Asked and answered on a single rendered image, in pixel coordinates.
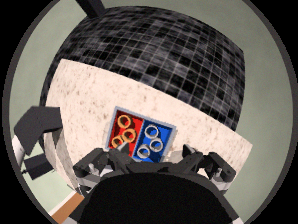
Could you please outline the bronze bushing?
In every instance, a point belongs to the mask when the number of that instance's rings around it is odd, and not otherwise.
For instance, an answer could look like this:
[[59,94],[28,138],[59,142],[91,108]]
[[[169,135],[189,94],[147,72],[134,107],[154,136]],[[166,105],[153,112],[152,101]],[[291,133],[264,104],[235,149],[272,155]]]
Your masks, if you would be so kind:
[[115,138],[112,139],[112,145],[114,147],[117,147],[119,145],[119,143],[117,141],[117,138],[120,139],[122,143],[124,142],[124,139],[123,139],[122,135],[118,135],[118,136],[116,136]]
[[[127,136],[127,131],[130,131],[133,134],[133,138],[129,138]],[[133,128],[129,128],[123,132],[122,137],[123,137],[124,141],[132,142],[135,139],[136,135],[137,135],[136,130]]]
[[[125,124],[123,123],[123,118],[124,118],[124,117],[127,117],[127,118],[128,118],[128,120],[129,120],[129,124],[128,124],[128,125],[125,125]],[[132,119],[132,117],[131,117],[130,115],[122,115],[122,116],[120,116],[120,117],[118,118],[118,124],[119,124],[119,126],[120,126],[121,128],[127,128],[127,127],[129,127],[132,123],[133,123],[133,119]]]

